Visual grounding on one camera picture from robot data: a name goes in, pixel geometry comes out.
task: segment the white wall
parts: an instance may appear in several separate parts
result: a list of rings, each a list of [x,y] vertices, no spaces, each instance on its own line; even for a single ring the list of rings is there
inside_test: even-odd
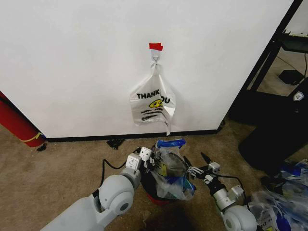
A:
[[[308,0],[303,0],[286,30],[291,35],[305,34],[308,36]]]
[[[128,101],[162,42],[172,130],[217,129],[291,3],[2,1],[0,89],[49,138],[164,132]]]

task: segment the red tape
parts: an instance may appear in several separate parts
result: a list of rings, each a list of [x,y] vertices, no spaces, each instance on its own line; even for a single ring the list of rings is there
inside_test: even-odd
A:
[[[158,51],[162,51],[163,50],[163,46],[161,43],[149,43],[149,47],[152,50],[158,50]]]

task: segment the yellow strap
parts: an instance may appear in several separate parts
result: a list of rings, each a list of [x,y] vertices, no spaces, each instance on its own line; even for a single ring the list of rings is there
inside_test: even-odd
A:
[[[31,139],[29,139],[29,140],[26,140],[26,141],[23,141],[23,140],[21,140],[22,142],[29,142],[29,141],[31,141],[31,140],[34,140],[34,139],[37,139],[38,137],[39,137],[39,135],[42,135],[42,133],[38,133],[38,134],[36,134],[34,137],[32,137]]]

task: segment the black baseboard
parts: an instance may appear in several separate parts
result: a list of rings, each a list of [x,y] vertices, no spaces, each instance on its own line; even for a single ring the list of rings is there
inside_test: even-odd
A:
[[[218,130],[200,130],[200,131],[176,131],[169,136],[188,136],[188,135],[209,135],[215,134]],[[154,138],[166,137],[165,132],[144,133],[144,134],[128,134],[128,135],[112,135],[112,136],[81,136],[81,137],[59,137],[47,138],[48,142],[73,142],[73,141],[99,141],[111,139],[136,139],[136,138]]]

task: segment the black cable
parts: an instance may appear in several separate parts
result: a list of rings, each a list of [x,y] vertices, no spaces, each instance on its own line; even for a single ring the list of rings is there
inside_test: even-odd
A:
[[[120,168],[122,168],[122,167],[126,164],[126,161],[125,161],[120,167],[114,167],[114,166],[112,166],[112,165],[108,162],[108,160],[104,159],[104,160],[103,160],[103,169],[102,169],[102,181],[101,181],[100,187],[101,187],[101,185],[103,184],[104,178],[105,178],[105,162],[107,163],[107,165],[109,165],[109,167],[111,167],[111,168],[113,168],[113,169],[117,169],[117,170],[120,169]]]
[[[233,176],[224,176],[224,175],[219,175],[219,174],[216,174],[216,173],[211,173],[217,177],[222,177],[222,178],[232,178],[232,179],[237,179],[237,181],[240,183],[241,185],[241,188],[243,189],[243,195],[244,195],[244,204],[246,204],[247,206],[247,209],[250,211],[250,207],[249,207],[249,204],[248,204],[248,201],[247,201],[247,197],[246,197],[246,193],[245,193],[245,189],[244,189],[244,186],[241,182],[241,180],[238,178],[238,177],[233,177]]]
[[[277,58],[279,58],[281,61],[285,62],[286,64],[288,64],[290,67],[292,67],[294,70],[298,71],[294,66],[292,66],[291,64],[289,64],[287,61],[285,61],[284,59],[282,59],[281,57],[277,56]]]
[[[304,58],[305,58],[305,63],[306,63],[306,68],[305,68],[305,73],[304,73],[304,78],[306,78],[306,73],[307,73],[307,57],[306,57],[306,54],[304,54]]]

